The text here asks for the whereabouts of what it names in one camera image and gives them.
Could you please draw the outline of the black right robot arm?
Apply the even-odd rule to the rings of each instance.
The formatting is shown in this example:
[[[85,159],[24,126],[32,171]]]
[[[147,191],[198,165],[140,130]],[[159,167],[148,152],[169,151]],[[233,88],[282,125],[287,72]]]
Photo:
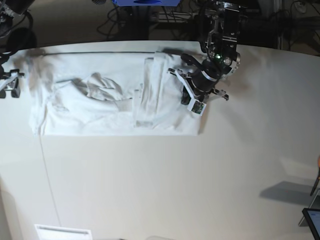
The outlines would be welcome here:
[[[10,92],[13,98],[19,98],[21,88],[19,79],[25,74],[20,69],[5,71],[3,65],[11,56],[24,49],[34,49],[37,37],[33,32],[34,19],[29,11],[33,0],[2,0],[0,2],[0,38],[7,38],[0,47],[0,98],[6,98]]]

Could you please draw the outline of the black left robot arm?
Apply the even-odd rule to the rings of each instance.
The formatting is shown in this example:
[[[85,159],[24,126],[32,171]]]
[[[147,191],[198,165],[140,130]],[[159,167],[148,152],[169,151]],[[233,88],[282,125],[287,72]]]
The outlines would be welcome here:
[[[205,103],[211,94],[228,100],[229,96],[216,89],[216,85],[240,65],[237,44],[241,7],[230,0],[205,0],[196,17],[198,41],[206,57],[198,61],[186,53],[180,56],[183,62],[195,68],[194,72],[184,75],[189,87],[183,89],[183,105],[189,104],[192,98]]]

